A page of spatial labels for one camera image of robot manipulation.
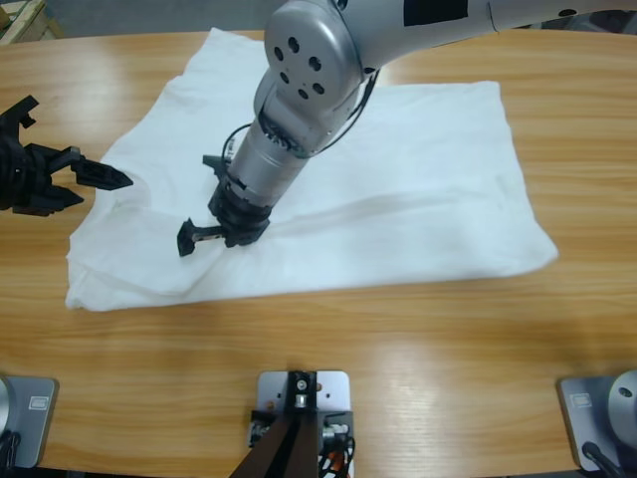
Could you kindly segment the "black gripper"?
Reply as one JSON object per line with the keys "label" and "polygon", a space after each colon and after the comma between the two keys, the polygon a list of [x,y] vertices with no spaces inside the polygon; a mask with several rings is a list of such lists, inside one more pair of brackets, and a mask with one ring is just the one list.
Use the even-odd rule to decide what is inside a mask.
{"label": "black gripper", "polygon": [[133,185],[122,171],[87,159],[78,147],[53,149],[30,143],[1,142],[1,210],[47,217],[84,199],[72,190],[52,184],[51,176],[69,167],[76,183],[113,191]]}
{"label": "black gripper", "polygon": [[191,219],[181,225],[177,234],[180,257],[192,254],[198,242],[224,238],[227,248],[255,243],[270,225],[271,207],[261,207],[240,198],[232,189],[233,183],[225,173],[217,175],[219,181],[208,203],[211,214],[219,226],[198,227]]}

